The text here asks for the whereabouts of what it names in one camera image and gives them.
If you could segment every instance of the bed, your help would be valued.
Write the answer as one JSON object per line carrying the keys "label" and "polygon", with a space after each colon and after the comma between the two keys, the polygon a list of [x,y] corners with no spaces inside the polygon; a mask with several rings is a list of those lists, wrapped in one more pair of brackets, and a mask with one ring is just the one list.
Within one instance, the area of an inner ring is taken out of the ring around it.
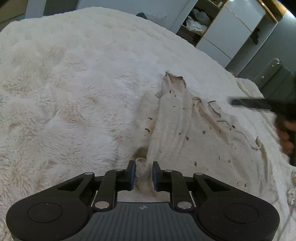
{"label": "bed", "polygon": [[[262,97],[256,85],[165,28],[91,7],[12,22],[0,33],[0,240],[12,240],[5,215],[16,201],[86,171],[126,167],[140,99],[162,95],[167,70],[260,137],[278,194],[277,239],[290,213],[294,168],[279,151],[271,113],[227,102]],[[295,218],[294,211],[281,240],[295,240]]]}

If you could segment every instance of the dirty white cloth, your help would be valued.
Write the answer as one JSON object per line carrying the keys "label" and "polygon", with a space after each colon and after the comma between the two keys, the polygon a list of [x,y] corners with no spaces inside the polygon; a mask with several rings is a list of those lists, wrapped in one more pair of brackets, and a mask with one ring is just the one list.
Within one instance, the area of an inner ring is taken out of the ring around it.
{"label": "dirty white cloth", "polygon": [[[194,97],[182,76],[166,72],[160,101],[145,94],[138,113],[136,123],[143,121],[143,125],[136,125],[134,142],[140,157],[136,181],[142,193],[153,194],[152,164],[158,161],[162,169],[189,177],[202,172],[270,203],[277,199],[260,140],[252,138],[215,100]],[[147,150],[147,161],[139,150]]]}
{"label": "dirty white cloth", "polygon": [[[253,139],[259,136],[285,220],[292,170],[279,152],[271,118],[227,103],[229,96],[258,88],[249,80],[240,84],[208,55],[151,21],[92,7],[12,22],[0,32],[1,241],[12,240],[5,215],[21,198],[85,171],[102,175],[126,168],[140,99],[146,92],[162,95],[168,69],[184,77],[193,96],[216,100]],[[126,200],[138,201],[138,193],[128,192]],[[296,238],[290,227],[282,240]]]}

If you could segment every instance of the white wardrobe door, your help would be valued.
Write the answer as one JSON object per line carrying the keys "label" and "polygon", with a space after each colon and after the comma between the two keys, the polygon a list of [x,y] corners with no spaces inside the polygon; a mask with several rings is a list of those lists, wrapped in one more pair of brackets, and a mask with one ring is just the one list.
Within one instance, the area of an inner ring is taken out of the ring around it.
{"label": "white wardrobe door", "polygon": [[204,37],[232,59],[250,35],[251,31],[241,20],[222,8]]}
{"label": "white wardrobe door", "polygon": [[257,0],[229,0],[225,7],[232,11],[252,32],[266,13]]}
{"label": "white wardrobe door", "polygon": [[209,55],[213,60],[216,60],[223,68],[225,68],[231,61],[231,59],[228,58],[221,50],[205,38],[200,40],[196,48]]}

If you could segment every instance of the dark fabric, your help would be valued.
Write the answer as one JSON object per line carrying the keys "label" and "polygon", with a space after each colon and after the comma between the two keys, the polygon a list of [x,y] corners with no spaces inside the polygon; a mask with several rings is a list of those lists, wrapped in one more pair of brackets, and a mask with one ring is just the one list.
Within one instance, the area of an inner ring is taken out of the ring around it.
{"label": "dark fabric", "polygon": [[137,17],[141,17],[141,18],[144,18],[144,19],[147,19],[146,15],[143,13],[143,12],[140,12],[136,15]]}

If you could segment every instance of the wooden trim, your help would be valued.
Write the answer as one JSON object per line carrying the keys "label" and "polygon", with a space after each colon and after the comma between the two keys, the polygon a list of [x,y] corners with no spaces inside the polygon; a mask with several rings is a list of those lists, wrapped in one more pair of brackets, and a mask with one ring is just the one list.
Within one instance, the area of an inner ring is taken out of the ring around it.
{"label": "wooden trim", "polygon": [[231,12],[234,16],[236,16],[238,19],[239,19],[239,21],[241,21],[242,22],[242,24],[243,25],[245,25],[245,23],[234,13],[234,12],[232,12],[228,7],[225,7],[229,12]]}
{"label": "wooden trim", "polygon": [[208,40],[207,38],[203,37],[205,40],[209,41],[212,45],[214,45],[217,49],[219,49],[223,54],[225,54],[230,60],[232,60],[232,58],[230,58],[226,53],[224,53],[220,48],[218,48],[215,44],[213,44],[210,40]]}
{"label": "wooden trim", "polygon": [[[220,9],[220,11],[218,12],[218,14],[216,15],[216,17],[213,19],[213,21],[210,23],[209,27],[207,28],[207,30],[203,33],[202,37],[206,34],[206,32],[209,30],[210,26],[212,25],[212,23],[216,20],[216,18],[218,17],[218,15],[220,14],[221,10],[226,7],[226,3],[228,2],[228,0],[224,3],[224,5],[222,6],[222,8]],[[196,48],[196,46],[198,45],[198,43],[201,41],[202,38],[200,38],[200,40],[196,43],[196,45],[194,46]]]}
{"label": "wooden trim", "polygon": [[272,12],[269,10],[269,8],[265,5],[265,3],[262,0],[257,0],[258,3],[265,9],[266,13],[269,15],[269,17],[272,19],[274,23],[278,23],[275,16],[272,14]]}

